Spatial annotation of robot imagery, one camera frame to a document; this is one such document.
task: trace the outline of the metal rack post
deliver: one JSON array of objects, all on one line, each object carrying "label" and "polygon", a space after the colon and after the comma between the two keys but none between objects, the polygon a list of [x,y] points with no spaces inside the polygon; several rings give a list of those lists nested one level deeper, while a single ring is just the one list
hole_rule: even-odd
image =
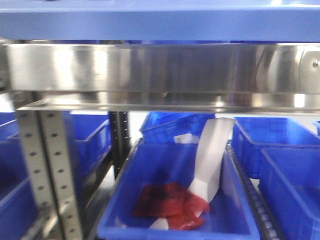
[{"label": "metal rack post", "polygon": [[21,105],[33,101],[33,95],[15,92],[12,99],[33,196],[42,219],[42,235],[47,240],[64,239],[50,163],[44,146],[41,119],[36,111],[17,110]]},{"label": "metal rack post", "polygon": [[130,151],[128,112],[109,112],[114,176],[117,177]]}]

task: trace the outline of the plastic bin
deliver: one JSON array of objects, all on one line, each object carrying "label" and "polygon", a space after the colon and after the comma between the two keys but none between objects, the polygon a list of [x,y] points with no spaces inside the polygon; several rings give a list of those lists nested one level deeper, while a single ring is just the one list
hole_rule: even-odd
[{"label": "plastic bin", "polygon": [[15,113],[14,112],[0,112],[0,125],[15,120]]},{"label": "plastic bin", "polygon": [[316,126],[318,130],[318,135],[320,136],[320,121],[314,121],[313,124]]},{"label": "plastic bin", "polygon": [[[0,126],[1,138],[15,122]],[[37,218],[20,145],[0,142],[0,240],[20,240]]]},{"label": "plastic bin", "polygon": [[156,220],[134,217],[146,184],[176,181],[188,187],[194,177],[196,144],[140,144],[126,162],[97,228],[108,240],[259,240],[260,235],[234,163],[225,152],[220,189],[202,213],[205,223],[196,230],[149,229]]},{"label": "plastic bin", "polygon": [[235,119],[231,144],[250,178],[260,177],[262,148],[320,149],[320,137],[290,118]]},{"label": "plastic bin", "polygon": [[207,120],[214,118],[213,113],[152,111],[140,131],[144,142],[149,144],[181,143],[186,138],[190,140],[188,143],[197,143]]},{"label": "plastic bin", "polygon": [[[78,153],[79,170],[82,178],[86,177],[92,168],[102,161],[104,153],[111,149],[111,135],[108,115],[72,114],[75,145]],[[7,130],[14,133],[8,139],[19,142],[18,125],[11,122]]]},{"label": "plastic bin", "polygon": [[320,151],[262,150],[259,189],[286,240],[320,239]]}]

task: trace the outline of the shelf rack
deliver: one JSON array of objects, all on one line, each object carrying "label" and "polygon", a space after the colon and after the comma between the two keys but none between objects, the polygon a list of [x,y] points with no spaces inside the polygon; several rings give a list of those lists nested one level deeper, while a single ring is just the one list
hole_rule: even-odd
[{"label": "shelf rack", "polygon": [[[0,0],[0,6],[0,36],[13,39],[0,40],[0,91],[14,103],[46,240],[94,236],[109,193],[100,184],[103,173],[112,160],[118,174],[130,149],[127,111],[320,113],[316,0]],[[74,170],[67,110],[110,111],[112,155],[85,191]]]},{"label": "shelf rack", "polygon": [[80,240],[94,222],[64,110],[110,111],[117,175],[130,149],[127,111],[319,114],[319,46],[7,45],[10,95],[44,238]]}]

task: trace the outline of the red object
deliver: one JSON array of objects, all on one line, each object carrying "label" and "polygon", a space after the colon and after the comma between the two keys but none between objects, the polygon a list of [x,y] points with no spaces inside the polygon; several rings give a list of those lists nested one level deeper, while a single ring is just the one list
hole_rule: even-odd
[{"label": "red object", "polygon": [[169,228],[193,230],[205,220],[195,213],[208,212],[209,204],[176,182],[146,185],[142,189],[134,216],[167,218]]},{"label": "red object", "polygon": [[166,218],[184,213],[185,188],[172,182],[166,185],[146,185],[139,197],[134,216]]},{"label": "red object", "polygon": [[194,230],[204,224],[205,220],[192,212],[167,218],[169,228],[174,230]]},{"label": "red object", "polygon": [[201,197],[194,195],[190,191],[187,191],[186,199],[184,202],[184,209],[191,212],[209,212],[210,207],[207,201]]}]

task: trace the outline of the white paper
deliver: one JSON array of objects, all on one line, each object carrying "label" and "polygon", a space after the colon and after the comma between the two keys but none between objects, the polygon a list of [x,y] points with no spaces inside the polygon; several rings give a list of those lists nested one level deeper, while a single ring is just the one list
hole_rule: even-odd
[{"label": "white paper", "polygon": [[[222,157],[234,124],[234,119],[222,117],[207,120],[203,128],[196,151],[194,179],[188,189],[207,202],[212,201],[219,189]],[[150,228],[168,230],[168,221],[158,218]]]},{"label": "white paper", "polygon": [[199,137],[192,135],[191,133],[181,134],[173,137],[176,144],[197,144],[199,143]]}]

